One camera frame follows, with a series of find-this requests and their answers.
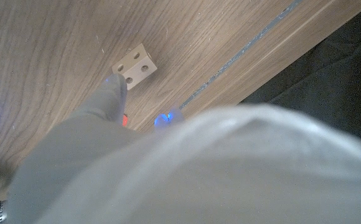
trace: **blurry white fabric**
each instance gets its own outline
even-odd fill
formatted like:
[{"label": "blurry white fabric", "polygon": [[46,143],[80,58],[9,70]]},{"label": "blurry white fabric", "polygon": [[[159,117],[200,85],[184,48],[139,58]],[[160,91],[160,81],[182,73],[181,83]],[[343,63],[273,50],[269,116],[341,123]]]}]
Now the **blurry white fabric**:
[{"label": "blurry white fabric", "polygon": [[[51,131],[15,177],[10,223],[49,195],[32,223],[361,223],[361,140],[303,114],[222,108],[144,137],[104,123],[81,115]],[[72,157],[81,136],[100,156]]]}]

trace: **blue led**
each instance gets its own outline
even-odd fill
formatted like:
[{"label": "blue led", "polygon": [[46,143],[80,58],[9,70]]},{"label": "blue led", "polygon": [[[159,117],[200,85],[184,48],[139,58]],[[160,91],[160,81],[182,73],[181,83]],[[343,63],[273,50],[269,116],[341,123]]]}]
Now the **blue led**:
[{"label": "blue led", "polygon": [[174,118],[174,116],[172,115],[172,113],[168,114],[168,121],[171,121]]},{"label": "blue led", "polygon": [[160,120],[163,120],[164,123],[169,123],[169,120],[167,118],[167,115],[165,114],[160,114],[155,120],[154,120],[154,126],[157,127],[157,125],[160,125],[162,126],[162,123],[161,124],[158,124],[158,122]]}]

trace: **wooden panel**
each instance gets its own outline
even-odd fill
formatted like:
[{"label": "wooden panel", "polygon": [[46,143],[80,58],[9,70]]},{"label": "wooden panel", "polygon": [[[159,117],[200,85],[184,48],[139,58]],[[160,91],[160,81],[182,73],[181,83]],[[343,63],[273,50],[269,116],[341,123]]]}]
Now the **wooden panel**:
[{"label": "wooden panel", "polygon": [[[131,49],[143,43],[158,67],[126,105],[129,127],[150,130],[293,2],[0,0],[0,198],[35,144]],[[360,10],[301,1],[183,112],[237,103]]]},{"label": "wooden panel", "polygon": [[241,102],[358,14],[361,1],[303,1],[298,7],[190,102],[182,110],[185,117],[207,108]]}]

